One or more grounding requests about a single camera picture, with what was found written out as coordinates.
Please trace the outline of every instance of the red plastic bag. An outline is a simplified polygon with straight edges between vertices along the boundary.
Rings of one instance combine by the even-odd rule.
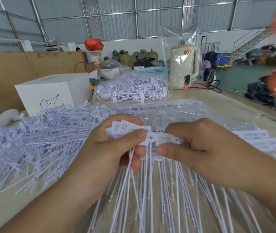
[[[84,45],[86,50],[102,50],[104,48],[100,39],[85,39]]]

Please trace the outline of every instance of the person's left hand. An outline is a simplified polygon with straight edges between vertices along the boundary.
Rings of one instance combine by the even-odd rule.
[[[127,120],[137,125],[143,125],[140,119],[122,114],[109,117],[96,127],[87,138],[79,154],[72,162],[64,176],[68,188],[79,192],[78,198],[87,202],[98,200],[116,175],[119,165],[128,164],[128,151],[135,148],[131,166],[134,172],[140,170],[144,147],[139,144],[144,141],[146,132],[138,129],[118,139],[111,140],[106,135],[106,128],[112,126],[112,121]]]

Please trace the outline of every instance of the floor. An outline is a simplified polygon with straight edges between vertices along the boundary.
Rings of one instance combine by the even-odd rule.
[[[233,65],[226,70],[218,69],[216,76],[220,80],[220,88],[231,92],[247,91],[249,83],[269,75],[275,68],[275,66],[265,65]]]

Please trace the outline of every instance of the blue crate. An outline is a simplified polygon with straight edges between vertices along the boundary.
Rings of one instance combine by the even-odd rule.
[[[166,67],[165,66],[141,68],[141,69],[136,69],[136,71],[145,72],[145,73],[153,73],[153,74],[162,74],[162,75],[166,76]]]
[[[214,66],[221,66],[221,65],[229,65],[230,64],[230,59],[231,59],[231,56],[232,56],[232,52],[223,53],[222,56],[221,56],[221,54],[222,53],[217,53],[216,60],[214,62]]]

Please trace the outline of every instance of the metal wall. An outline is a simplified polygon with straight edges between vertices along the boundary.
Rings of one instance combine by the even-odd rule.
[[[276,0],[0,0],[0,37],[83,43],[156,37],[159,26],[252,29],[275,12]]]

